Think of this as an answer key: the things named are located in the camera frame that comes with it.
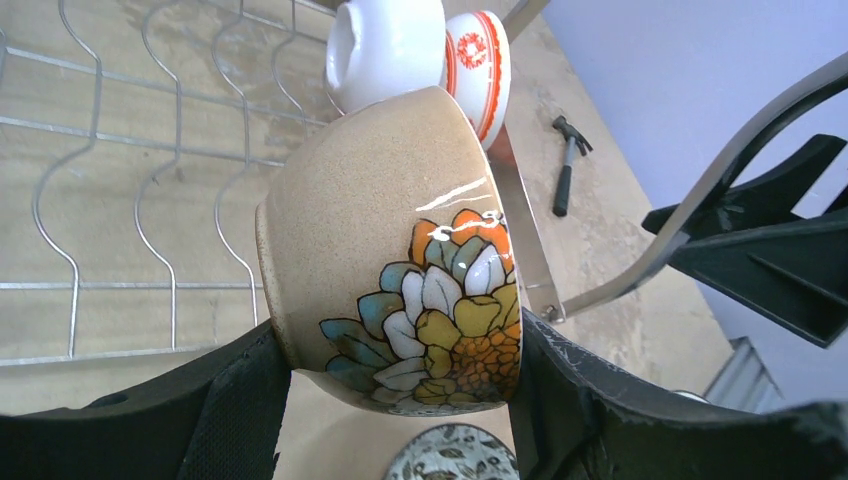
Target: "red and white bowl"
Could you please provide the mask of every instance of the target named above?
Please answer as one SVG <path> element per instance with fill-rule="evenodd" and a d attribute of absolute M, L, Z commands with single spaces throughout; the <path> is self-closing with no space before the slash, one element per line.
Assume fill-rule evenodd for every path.
<path fill-rule="evenodd" d="M 506 31 L 486 10 L 457 15 L 445 27 L 441 87 L 459 103 L 486 150 L 503 125 L 509 102 L 512 71 Z"/>

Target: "wire rack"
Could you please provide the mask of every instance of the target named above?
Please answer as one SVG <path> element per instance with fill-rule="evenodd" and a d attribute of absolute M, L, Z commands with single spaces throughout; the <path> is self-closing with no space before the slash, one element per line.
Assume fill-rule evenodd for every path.
<path fill-rule="evenodd" d="M 0 366 L 199 351 L 265 318 L 255 205 L 338 112 L 332 11 L 247 3 L 0 0 Z"/>

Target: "beige bowl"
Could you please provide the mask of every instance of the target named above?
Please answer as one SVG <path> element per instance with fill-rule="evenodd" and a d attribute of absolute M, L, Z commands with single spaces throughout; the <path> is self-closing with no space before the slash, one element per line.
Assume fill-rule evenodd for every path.
<path fill-rule="evenodd" d="M 441 88 L 311 137 L 256 212 L 288 361 L 370 410 L 500 405 L 517 385 L 521 348 L 502 211 L 480 143 Z"/>

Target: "floral pattern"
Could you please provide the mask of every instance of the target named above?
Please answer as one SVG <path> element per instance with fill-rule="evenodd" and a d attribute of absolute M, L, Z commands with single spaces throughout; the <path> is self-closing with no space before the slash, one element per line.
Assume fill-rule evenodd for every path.
<path fill-rule="evenodd" d="M 359 319 L 321 322 L 339 355 L 326 371 L 375 410 L 445 415 L 491 408 L 518 383 L 521 322 L 515 268 L 497 212 L 420 220 L 408 260 L 390 263 Z"/>

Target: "light blue wall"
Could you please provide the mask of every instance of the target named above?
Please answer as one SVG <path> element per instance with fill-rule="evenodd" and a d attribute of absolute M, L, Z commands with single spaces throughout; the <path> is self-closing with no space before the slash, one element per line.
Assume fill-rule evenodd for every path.
<path fill-rule="evenodd" d="M 552 0 L 544 16 L 657 207 L 682 200 L 757 110 L 848 51 L 845 0 Z M 814 133 L 848 139 L 848 95 L 791 125 L 741 180 Z M 821 213 L 846 183 L 843 152 L 796 213 Z M 822 350 L 703 290 L 729 338 L 751 337 L 788 403 L 848 399 L 848 335 Z"/>

